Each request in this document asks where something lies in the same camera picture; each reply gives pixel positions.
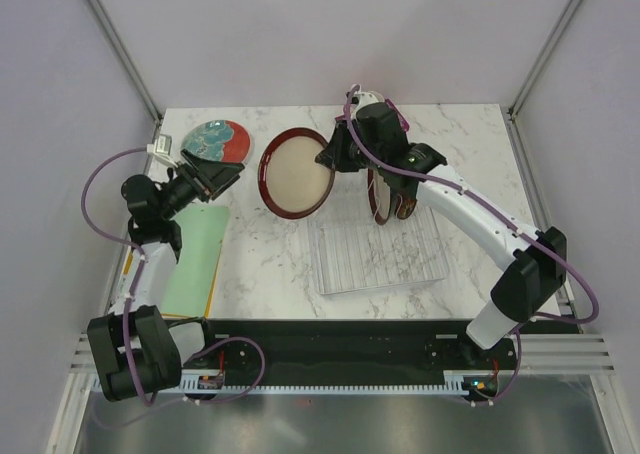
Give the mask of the small red floral plate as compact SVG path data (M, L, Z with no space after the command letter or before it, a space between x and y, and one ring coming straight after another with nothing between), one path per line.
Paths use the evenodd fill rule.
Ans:
M417 201L412 198L397 197L395 217L399 220L407 220L413 214Z

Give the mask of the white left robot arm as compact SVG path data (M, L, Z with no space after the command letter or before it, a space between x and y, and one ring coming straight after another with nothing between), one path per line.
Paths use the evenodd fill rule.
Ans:
M130 214L127 237L131 269L112 312L87 328L102 392L110 402L134 397L151 405L161 390L181 380L182 361L154 299L162 294L182 251L176 215L192 201L219 197L239 178L243 164L210 161L187 150L158 183L144 174L127 178L121 196Z

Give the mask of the red teal floral plate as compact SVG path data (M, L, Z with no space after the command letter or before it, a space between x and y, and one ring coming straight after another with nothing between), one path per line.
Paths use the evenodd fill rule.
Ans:
M251 137L234 121L212 120L193 128L181 149L205 160L243 163L251 150Z

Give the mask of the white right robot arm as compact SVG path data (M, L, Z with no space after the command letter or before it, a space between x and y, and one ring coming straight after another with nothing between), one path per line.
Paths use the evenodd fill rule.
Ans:
M566 281L565 235L522 223L470 189L444 155L408 140L401 117L387 102L353 96L316 161L336 173L367 170L378 224L407 219L424 203L474 240L501 270L488 303L457 345L469 367L489 361L497 342L537 316Z

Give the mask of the dark red rimmed plate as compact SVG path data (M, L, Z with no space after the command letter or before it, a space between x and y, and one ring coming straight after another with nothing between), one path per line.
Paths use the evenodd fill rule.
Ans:
M258 189L272 213L302 219L327 200L335 172L315 161L327 146L322 135L304 127L287 129L268 144L258 166Z

